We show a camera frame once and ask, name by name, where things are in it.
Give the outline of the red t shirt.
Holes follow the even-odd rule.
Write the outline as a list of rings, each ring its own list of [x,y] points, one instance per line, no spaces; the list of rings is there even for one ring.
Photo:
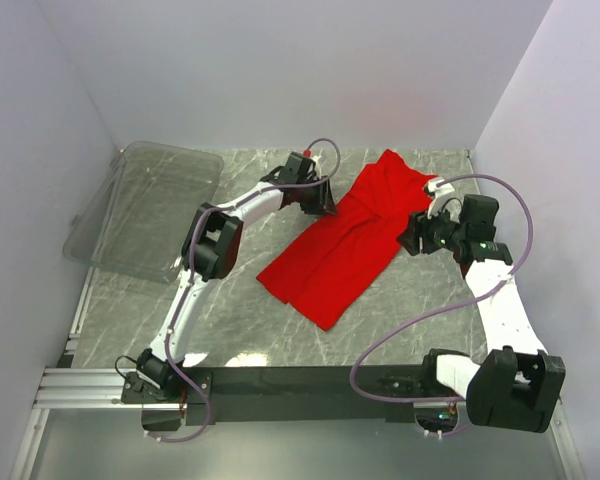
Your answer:
[[[386,150],[366,165],[337,204],[300,234],[257,280],[321,330],[330,330],[400,250],[408,217],[426,210],[434,178]]]

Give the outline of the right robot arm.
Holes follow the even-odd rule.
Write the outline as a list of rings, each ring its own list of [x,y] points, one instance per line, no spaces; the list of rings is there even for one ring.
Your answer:
[[[435,193],[425,211],[410,215],[398,242],[412,255],[452,253],[477,300],[488,355],[477,364],[451,350],[423,359],[419,387],[440,399],[453,390],[478,426],[543,433],[549,427],[566,367],[534,332],[512,274],[508,247],[495,239],[496,199],[467,195],[458,217],[447,210],[453,193]]]

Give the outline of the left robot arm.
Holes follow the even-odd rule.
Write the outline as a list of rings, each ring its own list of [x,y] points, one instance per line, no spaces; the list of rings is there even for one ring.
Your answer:
[[[182,246],[183,265],[172,304],[149,347],[135,361],[144,389],[153,399],[169,401],[186,387],[182,363],[187,342],[210,294],[233,270],[244,231],[294,203],[308,215],[335,214],[332,176],[320,171],[308,151],[292,152],[285,164],[246,193],[198,208]]]

